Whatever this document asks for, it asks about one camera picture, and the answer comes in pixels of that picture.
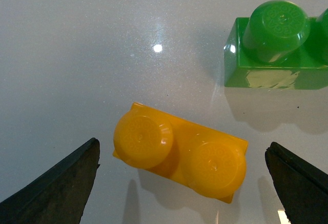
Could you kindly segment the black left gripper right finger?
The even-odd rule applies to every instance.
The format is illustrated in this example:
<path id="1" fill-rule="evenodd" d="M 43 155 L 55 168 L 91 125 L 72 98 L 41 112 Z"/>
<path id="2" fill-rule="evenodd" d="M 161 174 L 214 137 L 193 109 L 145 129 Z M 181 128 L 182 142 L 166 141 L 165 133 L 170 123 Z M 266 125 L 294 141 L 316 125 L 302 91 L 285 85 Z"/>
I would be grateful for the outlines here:
<path id="1" fill-rule="evenodd" d="M 277 195 L 291 223 L 327 223 L 327 174 L 277 142 L 265 152 Z"/>

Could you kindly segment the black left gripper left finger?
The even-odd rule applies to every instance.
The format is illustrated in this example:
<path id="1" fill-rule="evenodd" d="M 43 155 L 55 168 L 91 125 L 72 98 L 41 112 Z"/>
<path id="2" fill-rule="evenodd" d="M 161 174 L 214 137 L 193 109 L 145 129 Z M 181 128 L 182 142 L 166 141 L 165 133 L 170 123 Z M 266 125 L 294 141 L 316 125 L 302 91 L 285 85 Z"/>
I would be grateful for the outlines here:
<path id="1" fill-rule="evenodd" d="M 1 202 L 1 223 L 80 223 L 99 167 L 92 138 Z"/>

